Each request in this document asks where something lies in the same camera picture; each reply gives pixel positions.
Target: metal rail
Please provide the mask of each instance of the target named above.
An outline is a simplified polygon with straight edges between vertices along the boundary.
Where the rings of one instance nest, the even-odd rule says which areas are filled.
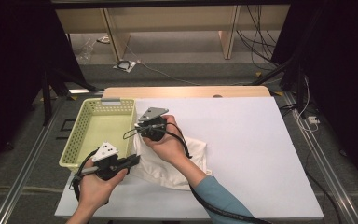
[[[288,104],[295,104],[296,100],[291,93],[286,92],[284,98]],[[298,112],[293,113],[293,117],[297,120],[298,127],[302,132],[310,150],[318,163],[318,166],[324,175],[324,179],[327,182],[329,188],[331,189],[333,195],[336,198],[337,204],[344,215],[348,223],[358,224],[358,212],[351,200],[351,197],[348,195],[345,188],[342,186],[341,182],[338,179],[336,172],[334,171],[332,164],[324,155],[324,151],[319,145],[317,139],[312,132],[307,132],[301,128],[305,127],[310,130],[310,126],[306,120],[297,119],[299,116]]]
[[[65,101],[65,97],[59,97],[56,100],[56,106],[53,111],[50,121],[43,126],[42,131],[38,135],[33,148],[31,149],[30,154],[28,155],[25,163],[23,164],[16,180],[14,181],[13,186],[10,188],[6,198],[0,206],[0,224],[7,223],[8,219],[13,212],[13,209],[21,196],[22,189],[25,183],[28,180],[31,172],[34,169],[37,159],[39,158],[40,152],[43,149],[47,141],[47,136],[51,130],[51,127],[54,124],[54,121],[57,117],[58,112],[62,108],[62,105]]]

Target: electrical cord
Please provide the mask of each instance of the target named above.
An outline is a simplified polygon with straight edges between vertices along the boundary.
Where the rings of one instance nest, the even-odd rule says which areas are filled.
[[[261,46],[262,46],[262,49],[263,49],[263,55],[261,56],[264,60],[266,60],[267,62],[269,63],[273,63],[270,59],[270,56],[269,55],[272,55],[272,51],[271,49],[269,48],[269,44],[267,44],[267,41],[265,40],[264,36],[261,34],[261,15],[262,15],[262,6],[260,5],[257,5],[255,7],[255,16],[252,15],[252,12],[251,12],[251,9],[249,8],[249,5],[247,6],[247,9],[248,9],[248,12],[249,12],[249,15],[251,16],[251,19],[252,19],[252,22],[255,26],[255,29],[256,29],[256,33],[255,33],[255,37],[254,37],[254,40],[253,40],[253,44],[251,46],[251,51],[254,52],[254,45],[255,45],[255,40],[257,38],[257,35],[260,35],[260,39],[261,39]]]
[[[271,45],[271,44],[268,44],[268,43],[263,43],[263,42],[260,42],[260,41],[255,41],[254,39],[251,39],[251,38],[247,37],[242,31],[237,31],[237,34],[238,34],[238,35],[241,35],[243,38],[245,38],[245,39],[248,40],[248,41],[254,42],[255,44],[267,45],[267,46],[269,46],[269,47],[275,48],[275,45]]]
[[[179,133],[182,135],[182,132],[180,131],[180,129],[179,129],[178,126],[176,126],[176,125],[173,124],[173,123],[167,123],[167,125],[169,125],[169,124],[175,126],[175,128],[176,128],[176,129],[179,131]],[[126,133],[124,133],[124,134],[123,134],[123,139],[130,138],[130,137],[136,135],[137,133],[142,134],[142,133],[144,133],[145,131],[147,131],[147,132],[153,131],[153,132],[159,132],[159,133],[166,133],[166,134],[168,134],[168,135],[170,135],[170,136],[176,138],[176,140],[178,140],[178,141],[182,144],[186,156],[187,156],[189,159],[192,158],[192,156],[190,156],[190,153],[189,153],[189,151],[188,151],[187,143],[186,143],[186,140],[185,140],[185,138],[183,137],[183,135],[182,135],[182,137],[180,137],[180,136],[178,136],[178,135],[176,135],[176,134],[174,134],[174,133],[170,133],[170,132],[167,132],[167,131],[165,131],[165,130],[156,128],[157,126],[158,126],[158,125],[149,125],[149,126],[146,126],[146,127],[136,127],[136,128],[134,128],[134,129],[129,130],[129,131],[127,131]]]
[[[313,133],[313,132],[318,131],[318,129],[319,129],[319,126],[318,126],[317,123],[314,124],[315,127],[316,127],[315,129],[307,129],[307,128],[304,127],[304,125],[303,125],[302,122],[300,121],[301,115],[305,112],[305,110],[307,109],[307,106],[308,106],[309,103],[310,103],[310,86],[309,86],[309,84],[308,84],[308,81],[307,81],[307,78],[306,78],[306,77],[304,77],[304,80],[305,80],[305,83],[306,83],[306,86],[307,86],[307,102],[305,103],[303,110],[298,113],[296,122],[298,123],[299,127],[300,127],[302,130],[304,130],[304,131],[306,131],[306,132],[311,132],[311,133]]]
[[[254,54],[259,56],[260,58],[264,59],[266,62],[268,63],[272,63],[273,65],[277,65],[275,64],[273,61],[270,60],[270,58],[264,56],[262,53],[258,52],[255,47],[254,47],[254,44],[250,45],[246,38],[244,37],[244,34],[241,32],[241,31],[237,31],[237,34],[239,35],[240,39],[241,39],[241,42],[243,43],[243,45],[248,48],[252,54],[251,54],[251,59],[252,59],[252,63],[254,64],[254,66],[256,66],[257,68],[260,68],[260,69],[263,69],[263,70],[271,70],[271,68],[264,68],[264,67],[260,67],[259,65],[257,65],[255,63],[255,59],[254,59]]]
[[[276,40],[272,37],[272,35],[269,33],[269,30],[266,30],[267,34],[269,35],[269,38],[276,44]]]
[[[283,107],[293,107],[293,106],[296,107],[296,104],[285,105],[285,106],[283,106]],[[338,223],[341,224],[341,223],[342,223],[341,216],[340,216],[340,214],[339,214],[337,205],[335,204],[333,198],[328,194],[327,190],[325,190],[325,189],[322,187],[322,185],[321,185],[321,184],[310,174],[310,172],[307,170],[307,166],[308,166],[310,154],[312,153],[312,151],[313,151],[314,149],[315,149],[315,145],[312,144],[311,149],[310,149],[310,152],[308,153],[307,158],[306,158],[306,160],[305,160],[305,164],[303,165],[304,172],[305,172],[306,176],[307,176],[309,179],[311,179],[312,182],[314,182],[314,183],[318,186],[318,188],[324,193],[324,197],[327,197],[327,199],[328,199],[328,200],[330,201],[330,203],[333,205],[333,208],[334,208],[334,210],[335,210],[335,212],[336,212],[336,215],[337,215]]]
[[[139,130],[142,130],[142,131],[152,130],[154,132],[166,133],[166,134],[168,134],[170,136],[173,136],[175,139],[177,139],[182,144],[183,148],[185,149],[186,156],[188,158],[191,158],[191,156],[189,156],[189,154],[188,154],[187,143],[185,141],[185,137],[182,134],[182,131],[179,129],[179,127],[177,125],[175,125],[173,123],[167,123],[167,125],[168,124],[173,125],[179,131],[180,136],[175,134],[175,133],[167,132],[165,130],[153,128],[152,127],[153,125],[149,125],[149,127],[144,127],[142,129],[139,129],[139,128],[132,129],[132,130],[124,133],[123,138],[126,139],[126,138],[129,138],[129,137],[137,134],[137,133],[140,133]],[[128,134],[130,132],[133,132],[133,131],[137,131],[137,132],[133,133],[133,134],[131,134],[129,136],[126,136],[126,134]],[[205,202],[191,186],[190,186],[190,189],[191,189],[191,192],[193,193],[194,197],[197,199],[197,201],[204,208],[208,209],[209,211],[211,211],[211,212],[213,212],[213,213],[215,213],[217,215],[220,215],[220,216],[223,216],[223,217],[229,217],[229,218],[236,219],[236,220],[239,220],[239,221],[244,221],[244,222],[247,222],[247,223],[254,223],[254,224],[269,224],[270,223],[270,222],[267,222],[267,221],[259,219],[259,218],[247,217],[247,216],[244,216],[244,215],[234,214],[234,213],[230,213],[230,212],[221,210],[219,208],[216,208],[213,205],[210,205],[209,203]]]
[[[297,104],[290,104],[290,105],[283,105],[281,107],[279,107],[279,110],[285,110],[283,113],[282,113],[282,117],[286,116],[287,114],[289,114],[290,111],[293,111],[297,109]],[[314,114],[314,115],[318,115],[318,112],[316,111],[311,111],[309,109],[306,109],[305,111],[311,113],[311,114]]]
[[[122,43],[126,46],[126,49],[133,55],[135,56],[135,58],[139,58],[138,55],[136,55],[131,49],[130,47],[127,45],[127,43],[125,41],[122,41]],[[194,85],[194,86],[204,86],[204,84],[200,84],[200,83],[197,83],[197,82],[192,82],[192,81],[188,81],[188,80],[184,80],[184,79],[181,79],[181,78],[177,78],[177,77],[173,77],[173,76],[170,76],[168,75],[167,73],[164,73],[162,71],[159,71],[157,69],[154,69],[148,65],[146,65],[145,63],[142,62],[142,60],[139,60],[138,62],[139,64],[143,65],[145,68],[149,69],[150,71],[153,71],[153,72],[157,72],[165,77],[168,77],[170,79],[173,79],[175,81],[180,81],[180,82],[184,82],[184,83],[187,83],[187,84],[191,84],[191,85]],[[272,82],[276,82],[276,81],[279,81],[281,80],[281,78],[279,79],[276,79],[276,80],[273,80],[273,81],[270,81],[269,83],[272,83]],[[236,85],[248,85],[248,84],[252,84],[253,82],[236,82],[236,83],[231,83],[231,84],[215,84],[216,86],[236,86]]]
[[[97,153],[98,148],[95,149],[94,151],[92,151],[85,160],[83,160],[83,162],[80,164],[79,168],[77,169],[76,174],[74,174],[74,178],[72,179],[72,183],[69,186],[69,189],[73,189],[75,191],[75,196],[77,198],[77,200],[79,201],[80,198],[80,189],[79,189],[79,184],[80,184],[80,180],[83,178],[81,172],[83,171],[84,166],[86,165],[86,162],[89,160],[89,158],[91,158],[93,155],[95,155],[95,153]]]

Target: white cloth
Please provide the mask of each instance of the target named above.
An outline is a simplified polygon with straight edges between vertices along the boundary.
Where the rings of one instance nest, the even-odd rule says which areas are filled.
[[[191,160],[206,172],[206,143],[185,136],[188,152],[192,156]],[[136,134],[133,138],[133,149],[131,154],[141,156],[138,165],[131,168],[130,175],[138,176],[149,182],[160,184],[170,189],[190,190],[185,177],[172,165],[163,161],[159,156],[148,147],[142,137]]]

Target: white table surface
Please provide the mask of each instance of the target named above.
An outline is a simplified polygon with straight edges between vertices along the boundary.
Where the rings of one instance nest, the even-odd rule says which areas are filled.
[[[208,144],[208,169],[255,217],[324,217],[272,97],[138,99],[138,118],[148,107],[168,108],[184,135]],[[69,217],[76,210],[70,180],[55,216]],[[190,191],[166,189],[131,174],[94,216],[208,218]]]

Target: green basket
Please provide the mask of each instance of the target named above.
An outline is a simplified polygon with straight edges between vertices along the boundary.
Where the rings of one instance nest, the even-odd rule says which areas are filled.
[[[133,138],[123,139],[123,134],[133,129],[135,121],[133,99],[120,99],[113,105],[103,105],[100,98],[85,100],[61,155],[60,166],[77,172],[91,151],[105,141],[118,149],[119,158],[128,157]]]

